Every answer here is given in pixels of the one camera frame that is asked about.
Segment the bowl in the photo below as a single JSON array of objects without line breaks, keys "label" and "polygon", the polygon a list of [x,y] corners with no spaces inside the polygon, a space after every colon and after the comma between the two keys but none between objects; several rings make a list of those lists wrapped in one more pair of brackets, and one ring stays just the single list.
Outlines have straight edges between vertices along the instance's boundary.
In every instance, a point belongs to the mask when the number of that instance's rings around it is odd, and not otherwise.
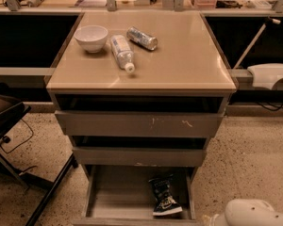
[{"label": "bowl", "polygon": [[77,43],[89,53],[99,52],[106,44],[107,37],[107,29],[99,25],[82,26],[75,32]]}]

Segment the countertop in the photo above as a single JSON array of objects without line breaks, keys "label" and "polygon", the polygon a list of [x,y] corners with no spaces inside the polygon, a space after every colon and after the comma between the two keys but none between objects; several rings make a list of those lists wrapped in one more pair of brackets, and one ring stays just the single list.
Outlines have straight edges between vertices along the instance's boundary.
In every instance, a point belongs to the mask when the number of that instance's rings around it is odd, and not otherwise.
[{"label": "countertop", "polygon": [[[47,85],[49,91],[236,90],[199,11],[98,10],[86,12],[78,28],[89,24],[108,29],[107,44],[89,54],[72,38]],[[135,54],[133,75],[118,67],[109,45],[111,35],[125,36],[130,26],[158,39],[153,52],[129,42]]]}]

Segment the floor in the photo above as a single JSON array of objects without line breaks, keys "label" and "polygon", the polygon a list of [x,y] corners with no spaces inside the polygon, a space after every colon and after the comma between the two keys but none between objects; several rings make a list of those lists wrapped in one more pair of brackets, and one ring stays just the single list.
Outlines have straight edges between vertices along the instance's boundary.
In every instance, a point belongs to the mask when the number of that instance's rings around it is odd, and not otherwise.
[{"label": "floor", "polygon": [[[5,157],[18,169],[54,180],[71,154],[71,144],[53,113],[29,113],[25,121],[34,137]],[[11,150],[30,135],[20,121],[8,134]],[[38,226],[72,225],[80,218],[87,192],[82,168],[71,168],[36,223]],[[227,109],[216,137],[208,145],[205,162],[192,183],[196,218],[223,212],[232,199],[263,199],[283,212],[283,109]],[[0,174],[0,226],[25,225],[44,191],[27,191],[13,178]]]}]

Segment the silver can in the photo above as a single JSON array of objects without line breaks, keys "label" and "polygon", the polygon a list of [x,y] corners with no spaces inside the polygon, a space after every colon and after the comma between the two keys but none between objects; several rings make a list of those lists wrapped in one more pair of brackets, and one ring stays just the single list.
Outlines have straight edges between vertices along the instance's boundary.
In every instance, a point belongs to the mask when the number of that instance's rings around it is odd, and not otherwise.
[{"label": "silver can", "polygon": [[142,47],[148,49],[148,50],[155,50],[158,47],[158,39],[147,35],[143,32],[141,32],[136,27],[132,26],[130,27],[127,32],[126,36],[136,42],[137,44],[141,45]]}]

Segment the drawer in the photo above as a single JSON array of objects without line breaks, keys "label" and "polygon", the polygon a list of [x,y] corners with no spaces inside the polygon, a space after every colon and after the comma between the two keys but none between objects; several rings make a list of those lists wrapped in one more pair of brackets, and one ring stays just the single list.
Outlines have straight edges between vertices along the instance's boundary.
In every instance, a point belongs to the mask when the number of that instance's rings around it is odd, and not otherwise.
[{"label": "drawer", "polygon": [[205,138],[73,137],[80,164],[200,167]]},{"label": "drawer", "polygon": [[223,114],[56,111],[68,136],[214,137]]},{"label": "drawer", "polygon": [[[156,204],[148,180],[159,175],[174,176],[170,191],[183,211],[154,217]],[[182,168],[148,168],[124,166],[95,166],[88,188],[82,218],[73,221],[79,225],[130,226],[200,226],[194,219],[193,202],[188,171]]]}]

